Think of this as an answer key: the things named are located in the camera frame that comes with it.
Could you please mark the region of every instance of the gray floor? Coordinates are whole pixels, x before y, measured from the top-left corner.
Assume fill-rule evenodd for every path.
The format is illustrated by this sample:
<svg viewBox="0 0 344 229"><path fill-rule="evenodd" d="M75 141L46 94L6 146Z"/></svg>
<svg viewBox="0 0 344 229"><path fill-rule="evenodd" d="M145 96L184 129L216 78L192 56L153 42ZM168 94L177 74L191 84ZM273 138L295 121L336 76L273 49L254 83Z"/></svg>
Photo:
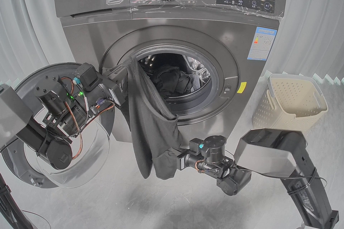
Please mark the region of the gray floor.
<svg viewBox="0 0 344 229"><path fill-rule="evenodd" d="M248 106L230 135L227 149L234 152L240 137L252 127L252 114L266 82L258 83ZM344 87L325 81L320 85L329 105L307 133L308 153L320 176L328 181L333 209L344 213ZM19 207L44 216L52 228L142 229L295 229L302 219L282 183L258 174L234 197L226 196L215 180L196 171L177 171L159 180L154 171L140 175L132 145L112 140L103 169L87 184L75 189L49 190L29 186L15 178L0 160L0 171ZM49 228L28 214L39 229ZM1 228L7 229L0 217ZM340 221L336 228L343 228Z"/></svg>

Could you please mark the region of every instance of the laundry basket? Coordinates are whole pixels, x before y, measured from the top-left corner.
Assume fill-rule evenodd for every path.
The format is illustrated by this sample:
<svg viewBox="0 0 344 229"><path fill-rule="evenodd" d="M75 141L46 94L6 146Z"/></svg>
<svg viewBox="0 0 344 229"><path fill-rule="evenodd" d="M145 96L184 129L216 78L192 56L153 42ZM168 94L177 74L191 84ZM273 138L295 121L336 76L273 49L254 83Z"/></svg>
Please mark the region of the laundry basket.
<svg viewBox="0 0 344 229"><path fill-rule="evenodd" d="M312 78L272 74L252 123L254 128L307 131L327 111L327 102Z"/></svg>

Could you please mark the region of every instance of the washing machine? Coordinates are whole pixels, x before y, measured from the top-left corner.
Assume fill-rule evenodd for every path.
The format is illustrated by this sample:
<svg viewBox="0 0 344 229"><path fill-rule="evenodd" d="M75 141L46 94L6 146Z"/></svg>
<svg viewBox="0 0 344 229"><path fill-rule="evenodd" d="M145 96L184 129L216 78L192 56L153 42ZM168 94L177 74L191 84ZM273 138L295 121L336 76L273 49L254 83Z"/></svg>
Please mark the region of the washing machine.
<svg viewBox="0 0 344 229"><path fill-rule="evenodd" d="M104 71L135 54L145 72L176 66L196 85L166 104L184 143L229 137L262 73L286 0L55 0L78 63ZM113 135L131 142L115 111Z"/></svg>

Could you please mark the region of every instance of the washing machine drum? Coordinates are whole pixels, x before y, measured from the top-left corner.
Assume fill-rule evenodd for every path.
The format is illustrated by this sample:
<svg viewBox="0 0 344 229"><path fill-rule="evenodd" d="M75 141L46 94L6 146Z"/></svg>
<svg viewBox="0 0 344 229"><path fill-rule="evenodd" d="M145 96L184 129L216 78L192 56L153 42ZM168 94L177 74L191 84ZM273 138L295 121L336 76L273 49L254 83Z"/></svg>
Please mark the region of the washing machine drum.
<svg viewBox="0 0 344 229"><path fill-rule="evenodd" d="M200 31L179 26L152 26L130 32L110 49L104 68L112 68L135 54L152 79L163 67L178 67L192 85L172 93L166 104L179 115L178 124L206 120L221 112L233 98L239 70L230 51Z"/></svg>

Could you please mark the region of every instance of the cable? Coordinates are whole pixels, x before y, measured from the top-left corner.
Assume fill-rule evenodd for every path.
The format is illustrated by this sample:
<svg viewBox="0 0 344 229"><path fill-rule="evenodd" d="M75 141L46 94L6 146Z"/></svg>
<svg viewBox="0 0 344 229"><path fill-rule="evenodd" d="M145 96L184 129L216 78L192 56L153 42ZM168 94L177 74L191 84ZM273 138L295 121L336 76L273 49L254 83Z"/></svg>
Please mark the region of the cable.
<svg viewBox="0 0 344 229"><path fill-rule="evenodd" d="M22 210L23 212L26 212L26 213L30 213L30 214L34 214L34 215L36 215L36 216L39 216L39 217L41 217L42 219L44 219L47 223L48 223L48 225L49 225L49 227L50 227L50 229L51 229L51 225L50 225L50 223L49 223L49 221L47 221L45 218L43 218L42 216L40 216L39 214L36 214L36 213L33 213L33 212L30 212L30 211L25 211L25 210Z"/></svg>
<svg viewBox="0 0 344 229"><path fill-rule="evenodd" d="M71 81L71 92L70 94L73 95L73 92L74 92L74 83L73 83L73 80L70 78L70 77L62 77L61 80L64 80L64 79L68 79L69 81Z"/></svg>
<svg viewBox="0 0 344 229"><path fill-rule="evenodd" d="M15 142L17 139L18 139L18 137L17 137L14 141L11 141L10 143L8 143L4 148L2 148L1 151L0 151L0 154L1 154L8 146L10 146L13 142Z"/></svg>
<svg viewBox="0 0 344 229"><path fill-rule="evenodd" d="M270 177L272 179L280 179L280 180L297 180L297 179L309 179L312 177L312 175L309 175L309 176L295 176L295 177L278 177L278 176L271 176L271 175L265 175L265 174L261 174L261 173L257 173L257 174L260 174L262 176L266 176L266 177ZM321 179L321 180L324 180L326 182L326 185L324 186L324 188L327 186L328 182L326 179L324 179L323 177L321 176L315 176L314 177L315 179Z"/></svg>
<svg viewBox="0 0 344 229"><path fill-rule="evenodd" d="M100 116L103 112L108 111L110 109L112 109L115 106L114 101L107 99L106 101L109 101L112 103L112 105L110 105L109 107L107 107L106 109L100 111L94 118L92 118L89 122L87 122L86 126L88 126L93 120L95 120L98 116Z"/></svg>
<svg viewBox="0 0 344 229"><path fill-rule="evenodd" d="M197 160L196 163L195 163L195 168L196 168L196 170L199 171L200 173L204 173L205 170L200 170L200 169L198 169L197 164L200 163L200 162L204 162L204 160L205 160L205 159Z"/></svg>
<svg viewBox="0 0 344 229"><path fill-rule="evenodd" d="M71 117L72 117L73 120L74 120L76 129L77 129L78 131L80 131L80 128L79 128L79 125L78 125L78 123L77 123L77 121L76 121L76 119L75 119L75 116L74 116L73 112L71 111L71 107L69 107L69 105L67 104L67 102L65 102L65 105L66 105L66 107L68 108L68 110L69 110L69 112L70 112L70 114L71 114ZM81 133L80 133L80 147L79 147L79 151L78 151L78 152L76 153L76 155L73 156L71 159L74 160L75 158L77 158L77 157L81 154L82 149L83 149L83 137L82 137L82 135L81 135Z"/></svg>

